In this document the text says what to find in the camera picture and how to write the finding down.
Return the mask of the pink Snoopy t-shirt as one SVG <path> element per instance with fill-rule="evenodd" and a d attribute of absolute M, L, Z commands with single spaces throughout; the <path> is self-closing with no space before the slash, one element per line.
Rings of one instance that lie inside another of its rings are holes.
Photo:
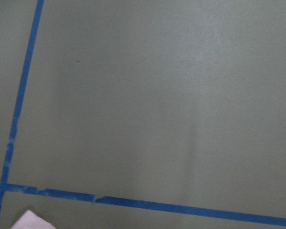
<path fill-rule="evenodd" d="M 27 210 L 11 227 L 11 229 L 56 229 L 51 223 Z"/>

